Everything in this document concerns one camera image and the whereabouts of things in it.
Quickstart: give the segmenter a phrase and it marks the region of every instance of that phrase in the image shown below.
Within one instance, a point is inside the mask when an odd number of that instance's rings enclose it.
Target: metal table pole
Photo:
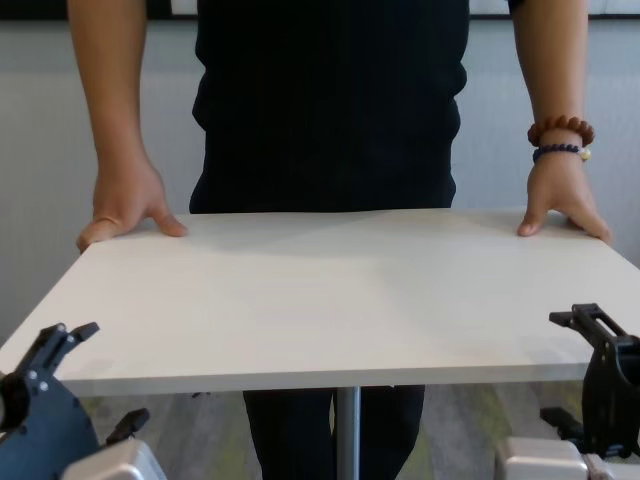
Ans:
[[[338,480],[360,480],[360,387],[338,389]]]

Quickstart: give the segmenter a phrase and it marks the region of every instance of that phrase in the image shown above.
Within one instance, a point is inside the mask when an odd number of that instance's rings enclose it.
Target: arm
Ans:
[[[536,121],[550,116],[584,117],[587,57],[587,0],[526,0],[514,8],[516,47]],[[568,130],[551,130],[541,145],[582,138]],[[611,240],[597,212],[582,160],[555,152],[539,159],[529,177],[529,205],[519,232],[540,229],[547,211],[565,213],[574,223],[605,241]]]
[[[68,11],[98,154],[94,216],[78,239],[79,247],[124,234],[145,217],[152,217],[164,233],[184,234],[169,212],[162,181],[142,141],[144,0],[69,0]]]

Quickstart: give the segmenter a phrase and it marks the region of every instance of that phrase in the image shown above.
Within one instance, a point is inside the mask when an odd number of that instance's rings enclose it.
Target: finger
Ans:
[[[594,207],[579,206],[567,211],[566,214],[589,235],[609,245],[613,242],[611,229]]]
[[[94,220],[82,231],[76,245],[82,253],[89,248],[89,245],[108,240],[122,233],[124,233],[123,228],[112,220]]]
[[[518,227],[518,235],[529,237],[538,233],[547,218],[547,211],[548,209],[542,203],[530,200],[527,206],[527,213],[525,213],[524,219],[520,227]]]
[[[173,216],[166,205],[153,211],[151,218],[165,235],[169,235],[170,237],[184,237],[187,234],[187,227]]]

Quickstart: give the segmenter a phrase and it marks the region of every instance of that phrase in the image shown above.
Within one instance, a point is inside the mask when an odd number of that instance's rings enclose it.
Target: floor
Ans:
[[[580,383],[430,386],[422,430],[399,480],[493,478],[496,444],[509,435],[556,438],[541,406],[580,415]],[[259,480],[242,396],[237,393],[85,400],[104,439],[128,411],[146,407],[139,438],[169,480]]]

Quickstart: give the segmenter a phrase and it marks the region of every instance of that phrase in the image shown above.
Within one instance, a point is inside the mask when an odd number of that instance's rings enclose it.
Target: gray wall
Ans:
[[[531,115],[512,37],[507,21],[472,24],[454,151],[458,207],[526,200]],[[177,212],[187,209],[203,150],[191,118],[201,74],[194,38],[192,23],[152,25],[142,85],[147,147]],[[592,25],[588,110],[598,131],[589,164],[594,189],[616,248],[640,265],[638,45],[638,22]],[[91,215],[95,172],[66,26],[0,23],[0,339],[77,257],[74,239]]]

